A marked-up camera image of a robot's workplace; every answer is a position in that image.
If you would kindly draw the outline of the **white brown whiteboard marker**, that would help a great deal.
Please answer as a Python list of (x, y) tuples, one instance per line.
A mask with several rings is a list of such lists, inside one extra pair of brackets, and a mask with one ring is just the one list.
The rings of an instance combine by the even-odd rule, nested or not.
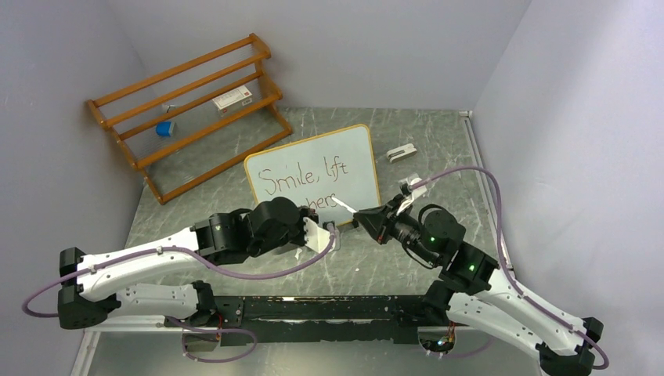
[(343, 202), (342, 200), (340, 200), (340, 199), (338, 199), (338, 198), (336, 198), (336, 197), (331, 197), (331, 199), (332, 199), (337, 205), (340, 205), (341, 207), (343, 207), (344, 209), (346, 209), (348, 212), (350, 212), (350, 213), (352, 213), (352, 214), (355, 214), (355, 213), (357, 212), (354, 208), (352, 208), (351, 206), (349, 206), (348, 204), (346, 204), (346, 203)]

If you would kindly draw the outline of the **yellow framed whiteboard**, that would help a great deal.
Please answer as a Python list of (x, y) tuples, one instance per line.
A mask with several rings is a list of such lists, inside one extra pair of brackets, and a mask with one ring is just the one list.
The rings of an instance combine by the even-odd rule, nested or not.
[(286, 197), (314, 209), (322, 222), (352, 221), (340, 203), (357, 210), (381, 205), (370, 130), (364, 124), (252, 154), (244, 169), (257, 203)]

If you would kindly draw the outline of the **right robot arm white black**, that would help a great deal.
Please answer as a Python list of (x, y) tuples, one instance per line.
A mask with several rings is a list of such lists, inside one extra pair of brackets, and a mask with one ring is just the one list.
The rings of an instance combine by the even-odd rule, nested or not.
[(603, 324), (573, 318), (534, 298), (520, 284), (511, 286), (498, 261), (465, 241), (466, 229), (437, 204), (424, 206), (417, 217), (385, 204), (359, 210), (353, 222), (379, 244), (395, 240), (406, 254), (427, 269), (438, 269), (413, 319), (420, 324), (463, 324), (508, 342), (533, 356), (548, 375), (588, 375), (595, 342)]

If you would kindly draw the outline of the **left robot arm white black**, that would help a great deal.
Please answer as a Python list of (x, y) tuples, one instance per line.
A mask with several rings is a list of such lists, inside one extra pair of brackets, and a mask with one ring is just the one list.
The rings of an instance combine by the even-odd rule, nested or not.
[(307, 247), (321, 258), (334, 247), (334, 231), (319, 224), (313, 209), (277, 197), (254, 209), (215, 213), (170, 236), (120, 251), (92, 255), (68, 248), (60, 253), (60, 327), (82, 329), (111, 317), (151, 315), (207, 325), (218, 314), (210, 284), (196, 280), (166, 286), (150, 281), (200, 268), (241, 280), (284, 277), (287, 271), (256, 275), (226, 266), (287, 244)]

